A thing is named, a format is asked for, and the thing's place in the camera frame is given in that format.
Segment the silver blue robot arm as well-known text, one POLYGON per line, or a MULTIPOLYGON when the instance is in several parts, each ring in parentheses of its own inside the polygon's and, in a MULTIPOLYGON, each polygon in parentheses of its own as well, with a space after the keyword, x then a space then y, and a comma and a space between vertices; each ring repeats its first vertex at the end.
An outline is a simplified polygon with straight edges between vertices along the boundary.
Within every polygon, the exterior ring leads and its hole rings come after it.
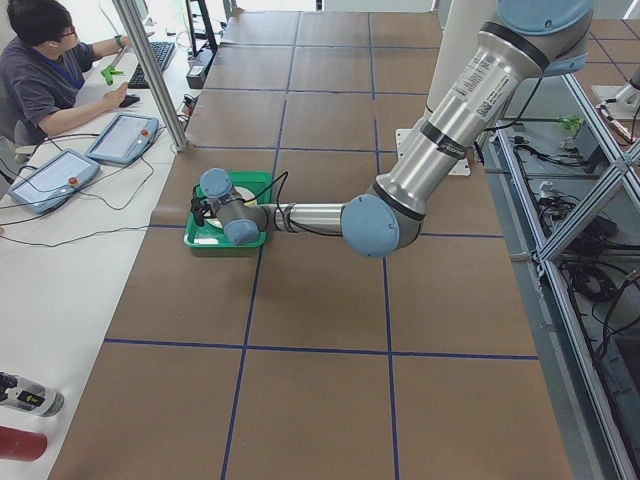
POLYGON ((193 190, 197 225, 216 218, 235 246, 266 231, 341 237, 364 257, 385 257, 422 231, 427 200, 476 139, 498 121, 527 79, 572 73, 586 61, 591 1, 498 1, 479 27, 477 49, 434 111, 416 121, 393 168, 343 204, 250 206, 220 168, 193 190))

